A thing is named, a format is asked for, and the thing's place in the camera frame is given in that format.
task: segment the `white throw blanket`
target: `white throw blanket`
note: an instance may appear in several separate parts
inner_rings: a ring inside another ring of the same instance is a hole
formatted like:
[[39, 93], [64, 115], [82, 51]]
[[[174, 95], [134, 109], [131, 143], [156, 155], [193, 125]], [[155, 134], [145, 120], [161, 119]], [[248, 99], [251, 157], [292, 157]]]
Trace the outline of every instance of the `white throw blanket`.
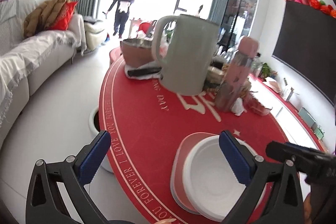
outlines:
[[74, 14], [67, 31], [45, 31], [22, 41], [23, 21], [37, 4], [35, 0], [0, 3], [0, 127], [12, 101], [13, 90], [36, 70], [57, 44], [86, 50], [83, 17]]
[[36, 70], [57, 44], [65, 43], [77, 48], [81, 40], [71, 31], [41, 32], [0, 57], [0, 126], [20, 81]]

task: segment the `white plate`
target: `white plate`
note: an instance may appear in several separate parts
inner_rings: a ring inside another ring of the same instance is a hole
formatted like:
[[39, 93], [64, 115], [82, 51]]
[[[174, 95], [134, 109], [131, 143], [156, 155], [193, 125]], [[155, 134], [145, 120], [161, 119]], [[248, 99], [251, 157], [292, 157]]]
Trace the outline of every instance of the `white plate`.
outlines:
[[[193, 207], [206, 218], [221, 222], [246, 187], [238, 182], [219, 147], [218, 139], [219, 136], [206, 138], [190, 151], [184, 163], [183, 184]], [[257, 155], [251, 146], [237, 140], [254, 156]]]

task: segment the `brown bowl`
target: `brown bowl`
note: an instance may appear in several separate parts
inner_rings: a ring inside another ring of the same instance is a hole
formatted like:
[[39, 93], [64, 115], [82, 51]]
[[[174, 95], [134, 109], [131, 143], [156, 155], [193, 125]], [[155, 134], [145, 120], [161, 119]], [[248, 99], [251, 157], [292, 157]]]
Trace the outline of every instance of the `brown bowl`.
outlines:
[[152, 41], [143, 39], [125, 39], [120, 43], [121, 51], [127, 65], [138, 68], [154, 61]]

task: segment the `white floor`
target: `white floor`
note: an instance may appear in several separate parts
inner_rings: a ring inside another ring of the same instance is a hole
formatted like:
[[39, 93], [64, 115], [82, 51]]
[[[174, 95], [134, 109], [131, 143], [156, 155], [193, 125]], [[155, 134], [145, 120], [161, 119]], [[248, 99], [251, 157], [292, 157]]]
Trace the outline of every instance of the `white floor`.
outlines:
[[[95, 53], [77, 57], [73, 65], [66, 63], [55, 72], [32, 96], [6, 138], [0, 152], [0, 197], [19, 224], [25, 223], [35, 162], [63, 161], [92, 141], [88, 118], [98, 105], [100, 86], [110, 65], [109, 52], [118, 45], [119, 39], [112, 38]], [[60, 189], [71, 216], [82, 223], [62, 184]], [[86, 189], [108, 220], [148, 224], [113, 174], [99, 168]]]

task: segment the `blue gripper pad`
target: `blue gripper pad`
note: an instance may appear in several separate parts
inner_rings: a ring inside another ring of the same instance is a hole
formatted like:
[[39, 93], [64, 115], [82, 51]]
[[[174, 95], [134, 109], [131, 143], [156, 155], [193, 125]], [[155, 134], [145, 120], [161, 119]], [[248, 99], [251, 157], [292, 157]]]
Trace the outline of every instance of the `blue gripper pad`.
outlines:
[[223, 131], [219, 135], [219, 147], [238, 182], [249, 186], [255, 172], [255, 164], [253, 156], [247, 147], [241, 145], [229, 131]]
[[91, 183], [111, 146], [111, 136], [101, 131], [91, 144], [85, 145], [76, 156], [74, 170], [82, 186]]

